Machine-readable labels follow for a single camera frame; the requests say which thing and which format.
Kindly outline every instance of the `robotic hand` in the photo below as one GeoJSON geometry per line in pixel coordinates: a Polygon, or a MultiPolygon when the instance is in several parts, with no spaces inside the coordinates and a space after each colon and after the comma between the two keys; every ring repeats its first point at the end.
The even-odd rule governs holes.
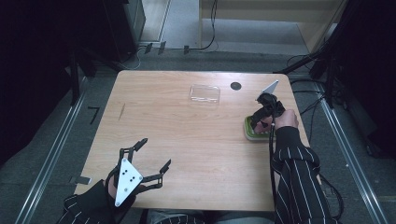
{"type": "Polygon", "coordinates": [[[117,166],[108,174],[108,179],[114,176],[114,187],[117,188],[115,205],[119,207],[125,199],[130,195],[137,195],[141,192],[150,189],[160,189],[163,186],[163,175],[169,169],[171,160],[169,160],[160,172],[156,175],[150,175],[143,177],[139,172],[132,166],[132,158],[134,156],[134,151],[138,151],[143,145],[147,143],[148,139],[144,138],[138,141],[133,147],[121,148],[120,158],[117,166]],[[150,181],[158,180],[157,184],[143,186],[142,183],[148,183],[150,181]]]}
{"type": "Polygon", "coordinates": [[[273,116],[273,118],[277,118],[285,112],[285,107],[283,107],[282,103],[277,100],[276,96],[271,93],[263,92],[258,98],[257,101],[259,104],[262,104],[262,108],[257,110],[251,117],[250,126],[254,130],[258,122],[261,122],[262,119],[269,118],[273,116]]]}

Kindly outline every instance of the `wire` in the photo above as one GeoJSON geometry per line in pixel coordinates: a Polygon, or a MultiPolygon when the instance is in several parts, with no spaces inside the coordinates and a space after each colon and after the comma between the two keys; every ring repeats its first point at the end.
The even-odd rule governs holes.
{"type": "Polygon", "coordinates": [[[319,173],[320,180],[322,180],[325,184],[327,184],[331,189],[332,192],[334,192],[335,196],[337,197],[338,201],[338,214],[336,216],[333,216],[336,220],[339,220],[341,218],[341,215],[344,213],[344,200],[343,197],[341,196],[340,192],[333,186],[321,173],[319,173]]]}
{"type": "Polygon", "coordinates": [[[297,83],[297,82],[317,82],[319,84],[325,84],[322,81],[317,81],[317,80],[310,79],[310,78],[302,78],[302,79],[296,79],[296,80],[291,81],[290,85],[293,85],[294,83],[297,83]]]}
{"type": "Polygon", "coordinates": [[[116,219],[115,219],[114,210],[112,209],[111,201],[110,201],[110,196],[109,196],[109,194],[108,194],[108,182],[110,181],[111,176],[113,176],[117,171],[118,171],[118,169],[117,169],[117,167],[116,167],[116,168],[114,168],[114,169],[108,174],[108,176],[107,176],[107,178],[106,178],[106,187],[105,187],[105,189],[106,189],[107,207],[108,207],[108,209],[109,209],[109,211],[110,211],[111,223],[114,223],[114,224],[116,224],[117,221],[116,221],[116,219]]]}
{"type": "Polygon", "coordinates": [[[128,52],[128,57],[122,63],[128,62],[132,58],[132,55],[133,54],[131,52],[128,52]]]}
{"type": "Polygon", "coordinates": [[[311,92],[311,93],[320,93],[320,94],[324,94],[325,93],[324,91],[294,91],[293,93],[300,93],[300,92],[302,92],[302,93],[311,92]]]}
{"type": "MultiPolygon", "coordinates": [[[[275,124],[276,124],[276,99],[274,95],[272,96],[273,100],[273,118],[271,122],[271,131],[270,131],[270,141],[269,141],[269,154],[270,154],[270,162],[272,161],[272,158],[274,157],[274,134],[275,134],[275,124]]],[[[273,192],[273,199],[274,199],[274,206],[276,206],[276,185],[275,185],[275,174],[274,174],[274,168],[270,164],[270,176],[271,176],[271,188],[273,192]]]]}
{"type": "MultiPolygon", "coordinates": [[[[211,13],[210,13],[210,21],[211,21],[211,25],[212,25],[212,31],[213,31],[213,35],[212,35],[212,39],[210,41],[210,43],[204,47],[204,48],[200,48],[200,49],[188,49],[190,51],[199,51],[199,52],[214,52],[217,51],[219,48],[219,43],[217,41],[215,41],[216,38],[216,29],[215,29],[215,21],[216,21],[216,15],[217,15],[217,10],[218,10],[218,0],[214,0],[213,1],[213,5],[212,5],[212,9],[211,9],[211,13]],[[204,51],[205,49],[208,49],[210,46],[212,46],[213,42],[216,43],[217,47],[215,50],[210,50],[210,51],[204,51]]],[[[184,50],[184,49],[167,49],[167,50],[184,50]]]]}
{"type": "Polygon", "coordinates": [[[134,68],[129,68],[129,67],[125,66],[125,65],[122,64],[122,63],[118,63],[118,65],[120,65],[121,67],[123,67],[123,68],[125,68],[125,69],[127,69],[127,70],[136,70],[138,67],[140,67],[141,60],[140,60],[140,57],[139,57],[139,52],[142,51],[143,49],[146,49],[146,47],[140,49],[140,50],[136,53],[136,58],[137,58],[137,60],[138,60],[138,65],[137,65],[136,67],[134,67],[134,68]]]}
{"type": "MultiPolygon", "coordinates": [[[[326,45],[327,45],[327,42],[324,42],[324,43],[320,46],[320,48],[317,50],[317,52],[319,52],[320,50],[322,50],[326,45]]],[[[292,59],[297,58],[297,57],[303,57],[302,59],[304,59],[304,58],[309,58],[309,59],[311,60],[311,62],[319,62],[319,61],[324,61],[324,60],[325,60],[325,59],[314,59],[314,58],[311,57],[311,55],[312,55],[312,53],[294,55],[294,56],[288,58],[288,60],[286,61],[286,67],[289,67],[289,62],[290,62],[292,59]]],[[[307,68],[308,70],[311,70],[311,68],[308,67],[308,66],[306,65],[306,63],[304,64],[304,67],[307,68]]]]}
{"type": "Polygon", "coordinates": [[[311,142],[312,139],[312,132],[313,132],[313,127],[314,127],[314,115],[315,111],[317,110],[317,106],[321,100],[323,100],[325,97],[324,94],[320,96],[313,104],[309,105],[303,112],[300,113],[300,116],[302,116],[304,113],[307,111],[313,109],[312,115],[311,115],[311,125],[310,125],[310,130],[309,130],[309,136],[308,136],[308,142],[311,142]]]}
{"type": "Polygon", "coordinates": [[[345,87],[342,85],[337,77],[334,78],[334,85],[332,86],[332,97],[338,105],[343,105],[345,102],[344,91],[345,87]]]}

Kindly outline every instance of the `black cable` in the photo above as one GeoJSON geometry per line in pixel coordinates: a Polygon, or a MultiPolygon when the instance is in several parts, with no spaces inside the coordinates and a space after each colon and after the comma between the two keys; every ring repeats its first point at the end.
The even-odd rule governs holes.
{"type": "Polygon", "coordinates": [[[325,92],[323,92],[323,91],[294,91],[293,93],[309,93],[309,92],[311,92],[311,93],[320,93],[320,94],[324,94],[325,92]]]}
{"type": "Polygon", "coordinates": [[[306,82],[317,82],[317,83],[322,84],[322,85],[325,84],[322,81],[317,81],[317,80],[310,79],[310,78],[302,78],[302,79],[296,79],[296,80],[291,81],[290,85],[293,85],[294,83],[297,83],[297,82],[304,82],[304,81],[306,81],[306,82]]]}
{"type": "Polygon", "coordinates": [[[289,67],[289,62],[291,61],[291,59],[297,58],[297,57],[303,57],[304,58],[306,55],[307,54],[299,54],[299,55],[294,55],[294,56],[288,58],[288,60],[286,61],[286,66],[289,67]]]}
{"type": "MultiPolygon", "coordinates": [[[[145,49],[147,46],[142,46],[142,45],[139,45],[139,46],[137,46],[137,51],[136,51],[136,53],[137,52],[139,52],[141,49],[145,49]]],[[[128,58],[126,58],[123,62],[121,62],[121,63],[126,63],[126,62],[128,62],[131,58],[132,58],[132,56],[133,56],[134,54],[132,54],[132,53],[129,53],[128,54],[128,58]]]]}
{"type": "Polygon", "coordinates": [[[113,224],[116,224],[117,221],[114,216],[114,210],[112,209],[112,206],[111,206],[110,195],[108,194],[108,182],[110,181],[111,176],[113,176],[117,171],[118,171],[118,169],[114,168],[108,174],[108,176],[106,178],[106,183],[105,183],[105,191],[106,191],[105,194],[106,194],[106,200],[107,200],[107,207],[108,207],[108,210],[110,211],[110,217],[111,217],[110,223],[113,223],[113,224]]]}
{"type": "Polygon", "coordinates": [[[337,77],[334,78],[334,86],[332,88],[332,97],[338,105],[342,105],[345,101],[344,99],[345,87],[341,84],[337,77]]]}
{"type": "Polygon", "coordinates": [[[270,176],[271,176],[271,188],[273,192],[273,200],[274,200],[274,206],[276,206],[276,185],[275,185],[275,174],[274,174],[274,168],[271,165],[271,161],[274,157],[274,135],[275,135],[275,124],[276,124],[276,100],[274,95],[272,95],[272,100],[273,100],[273,118],[271,122],[271,131],[270,131],[270,141],[269,141],[269,154],[270,154],[270,176]]]}
{"type": "Polygon", "coordinates": [[[139,57],[139,53],[140,53],[140,51],[142,51],[142,50],[145,49],[145,48],[146,48],[146,47],[139,48],[139,50],[137,51],[137,53],[136,53],[136,58],[137,58],[138,65],[135,66],[134,68],[129,68],[129,67],[123,65],[122,63],[119,63],[119,65],[120,65],[121,67],[127,69],[127,70],[136,70],[138,67],[140,67],[140,64],[141,64],[141,62],[140,62],[140,57],[139,57]]]}
{"type": "Polygon", "coordinates": [[[325,184],[327,184],[332,191],[334,192],[335,196],[337,197],[338,201],[338,214],[336,216],[333,216],[336,220],[339,220],[341,218],[341,215],[344,213],[344,200],[340,194],[340,192],[333,186],[322,174],[319,174],[320,180],[322,180],[325,184]]]}
{"type": "Polygon", "coordinates": [[[317,110],[317,106],[318,106],[318,103],[315,104],[314,110],[312,111],[312,115],[311,115],[311,127],[309,130],[309,136],[308,136],[309,143],[311,142],[311,139],[312,139],[312,132],[313,132],[313,127],[314,127],[314,115],[315,115],[315,111],[317,110]]]}
{"type": "Polygon", "coordinates": [[[313,104],[309,105],[303,112],[300,113],[300,116],[303,115],[305,112],[311,110],[316,106],[321,100],[325,98],[325,95],[320,96],[313,104]]]}
{"type": "Polygon", "coordinates": [[[208,49],[210,46],[212,46],[213,42],[215,41],[215,37],[216,37],[215,20],[216,20],[217,10],[218,10],[218,0],[214,0],[213,1],[213,5],[212,5],[212,9],[211,9],[211,14],[210,14],[210,20],[211,20],[212,31],[213,31],[212,40],[210,41],[210,43],[204,48],[188,49],[188,50],[201,51],[201,50],[204,50],[204,49],[208,49]]]}

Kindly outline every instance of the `wooden table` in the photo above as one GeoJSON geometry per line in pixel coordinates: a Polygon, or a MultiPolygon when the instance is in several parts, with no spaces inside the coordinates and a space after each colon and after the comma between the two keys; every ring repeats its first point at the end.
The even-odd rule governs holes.
{"type": "MultiPolygon", "coordinates": [[[[202,19],[210,19],[214,0],[200,0],[199,36],[202,43],[202,19]]],[[[219,0],[216,18],[243,21],[296,22],[309,52],[315,52],[334,23],[337,23],[347,0],[219,0]]]]}
{"type": "Polygon", "coordinates": [[[169,159],[172,164],[163,187],[140,194],[134,207],[273,211],[268,141],[247,140],[243,123],[261,107],[255,101],[261,90],[276,79],[278,100],[298,111],[284,75],[120,72],[81,174],[92,183],[78,185],[76,193],[106,178],[120,148],[147,137],[134,154],[139,172],[154,175],[169,159]],[[233,82],[242,89],[233,90],[233,82]],[[219,102],[196,104],[190,98],[194,84],[219,87],[219,102]]]}

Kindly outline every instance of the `green tray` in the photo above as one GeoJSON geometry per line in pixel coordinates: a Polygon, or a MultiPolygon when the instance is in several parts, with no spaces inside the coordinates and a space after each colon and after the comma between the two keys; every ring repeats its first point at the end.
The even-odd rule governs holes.
{"type": "Polygon", "coordinates": [[[270,137],[270,133],[254,133],[253,129],[250,126],[251,122],[251,116],[248,116],[245,118],[245,124],[244,124],[244,129],[245,129],[245,136],[248,140],[252,141],[263,141],[263,140],[268,140],[270,137]]]}

